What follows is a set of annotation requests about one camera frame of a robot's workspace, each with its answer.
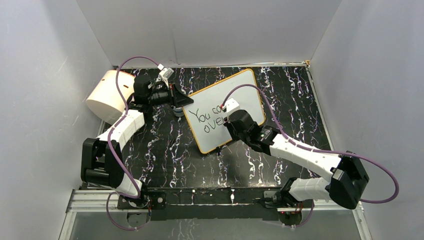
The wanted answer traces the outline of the yellow framed whiteboard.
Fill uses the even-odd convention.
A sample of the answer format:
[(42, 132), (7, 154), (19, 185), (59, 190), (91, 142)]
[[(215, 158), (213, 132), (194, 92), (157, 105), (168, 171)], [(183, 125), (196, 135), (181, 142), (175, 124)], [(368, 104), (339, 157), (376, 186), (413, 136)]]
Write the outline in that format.
[[(221, 104), (231, 90), (243, 84), (257, 85), (252, 69), (242, 70), (189, 95), (194, 102), (184, 106), (183, 112), (202, 154), (208, 154), (232, 140), (224, 126), (226, 113), (221, 110)], [(236, 100), (259, 125), (266, 121), (261, 96), (255, 88), (241, 87), (230, 98)]]

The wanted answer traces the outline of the black marker cap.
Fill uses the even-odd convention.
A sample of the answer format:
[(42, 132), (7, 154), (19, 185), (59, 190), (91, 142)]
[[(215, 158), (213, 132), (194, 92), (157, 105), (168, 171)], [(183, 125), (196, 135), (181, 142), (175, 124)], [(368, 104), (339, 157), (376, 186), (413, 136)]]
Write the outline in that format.
[(169, 146), (168, 146), (169, 150), (171, 150), (173, 148), (173, 146), (175, 145), (175, 142), (176, 142), (175, 139), (171, 140), (171, 142), (169, 143)]

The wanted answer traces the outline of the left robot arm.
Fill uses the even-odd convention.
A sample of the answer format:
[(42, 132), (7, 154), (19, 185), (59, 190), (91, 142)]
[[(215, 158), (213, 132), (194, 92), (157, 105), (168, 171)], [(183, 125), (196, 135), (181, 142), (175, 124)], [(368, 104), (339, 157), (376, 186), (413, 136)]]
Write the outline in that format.
[(154, 106), (182, 108), (194, 103), (173, 82), (154, 81), (149, 75), (108, 70), (86, 100), (87, 106), (110, 127), (82, 143), (80, 178), (84, 183), (112, 189), (130, 198), (137, 208), (149, 203), (143, 182), (135, 179), (122, 160), (122, 149), (145, 125)]

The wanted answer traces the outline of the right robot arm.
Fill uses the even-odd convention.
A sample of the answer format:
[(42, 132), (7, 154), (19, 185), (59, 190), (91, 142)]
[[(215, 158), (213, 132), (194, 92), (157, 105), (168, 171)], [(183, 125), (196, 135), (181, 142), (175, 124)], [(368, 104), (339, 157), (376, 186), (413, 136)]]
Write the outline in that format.
[(353, 210), (369, 182), (369, 176), (358, 157), (348, 153), (331, 155), (295, 140), (285, 139), (272, 126), (260, 126), (243, 109), (228, 113), (224, 119), (231, 137), (252, 150), (289, 160), (318, 174), (317, 178), (291, 177), (280, 191), (265, 192), (259, 200), (266, 208), (295, 207), (305, 200), (333, 201)]

